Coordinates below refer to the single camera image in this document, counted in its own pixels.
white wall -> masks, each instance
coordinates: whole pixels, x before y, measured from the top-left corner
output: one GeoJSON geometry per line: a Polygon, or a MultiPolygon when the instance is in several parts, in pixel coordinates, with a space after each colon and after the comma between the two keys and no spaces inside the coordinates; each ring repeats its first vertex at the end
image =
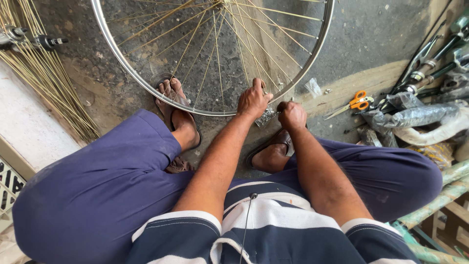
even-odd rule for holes
{"type": "Polygon", "coordinates": [[[80,149],[31,87],[0,60],[0,136],[36,170],[80,149]]]}

man's left hand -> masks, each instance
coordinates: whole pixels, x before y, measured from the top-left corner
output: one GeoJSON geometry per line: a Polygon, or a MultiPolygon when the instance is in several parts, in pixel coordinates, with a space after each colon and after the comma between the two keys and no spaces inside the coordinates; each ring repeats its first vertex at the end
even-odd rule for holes
{"type": "Polygon", "coordinates": [[[244,91],[239,97],[238,113],[240,116],[249,116],[252,120],[261,117],[267,108],[267,103],[273,98],[273,94],[262,93],[262,80],[254,78],[252,87],[244,91]]]}

forearm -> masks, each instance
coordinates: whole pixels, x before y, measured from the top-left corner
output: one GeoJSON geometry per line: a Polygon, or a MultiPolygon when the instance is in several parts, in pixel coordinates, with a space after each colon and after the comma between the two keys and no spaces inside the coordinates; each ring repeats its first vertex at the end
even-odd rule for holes
{"type": "Polygon", "coordinates": [[[173,211],[200,210],[221,222],[223,202],[254,119],[235,116],[215,137],[173,211]]]}
{"type": "Polygon", "coordinates": [[[371,218],[360,196],[335,160],[307,128],[289,131],[296,151],[298,179],[314,210],[339,225],[371,218]]]}

bicycle wheel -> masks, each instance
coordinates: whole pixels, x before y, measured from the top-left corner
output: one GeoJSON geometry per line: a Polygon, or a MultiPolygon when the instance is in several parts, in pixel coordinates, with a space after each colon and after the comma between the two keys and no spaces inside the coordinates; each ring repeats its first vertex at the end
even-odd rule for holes
{"type": "Polygon", "coordinates": [[[239,95],[260,77],[274,102],[314,63],[334,1],[91,0],[112,52],[146,90],[179,109],[233,116],[239,95]],[[177,76],[184,106],[152,83],[177,76]]]}

silver rim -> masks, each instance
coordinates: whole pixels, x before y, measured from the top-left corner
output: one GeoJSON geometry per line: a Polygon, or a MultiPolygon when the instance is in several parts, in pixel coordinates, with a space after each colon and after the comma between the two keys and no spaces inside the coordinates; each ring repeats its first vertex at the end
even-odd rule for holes
{"type": "MultiPolygon", "coordinates": [[[[188,107],[181,105],[179,103],[173,102],[171,99],[168,97],[163,96],[160,92],[158,92],[156,89],[154,89],[150,84],[148,84],[147,81],[145,81],[136,71],[135,69],[130,65],[130,63],[127,61],[127,59],[124,57],[120,49],[118,48],[117,44],[114,41],[114,38],[107,26],[106,19],[104,18],[103,10],[101,7],[100,0],[91,0],[91,4],[93,6],[93,10],[96,16],[96,20],[98,21],[98,25],[103,33],[103,36],[108,43],[109,47],[111,48],[112,52],[116,56],[116,58],[119,60],[119,62],[122,64],[122,66],[125,68],[125,70],[143,87],[145,88],[148,92],[159,98],[160,100],[176,107],[181,110],[197,114],[197,115],[203,115],[203,116],[234,116],[236,115],[236,111],[226,111],[226,112],[211,112],[211,111],[205,111],[205,110],[199,110],[195,109],[193,107],[188,107]]],[[[324,44],[324,40],[326,38],[327,32],[329,31],[329,26],[331,23],[332,19],[332,13],[333,13],[333,7],[334,7],[334,0],[328,0],[325,2],[325,11],[324,11],[324,17],[322,21],[322,26],[320,33],[318,35],[318,39],[316,41],[316,44],[314,45],[313,50],[311,51],[311,55],[301,71],[293,78],[293,80],[285,86],[280,92],[276,93],[272,100],[269,102],[269,104],[277,101],[279,98],[281,98],[284,94],[286,94],[288,91],[290,91],[298,82],[304,77],[304,75],[309,71],[311,66],[313,65],[315,59],[317,58],[319,51],[322,48],[322,45],[324,44]]]]}

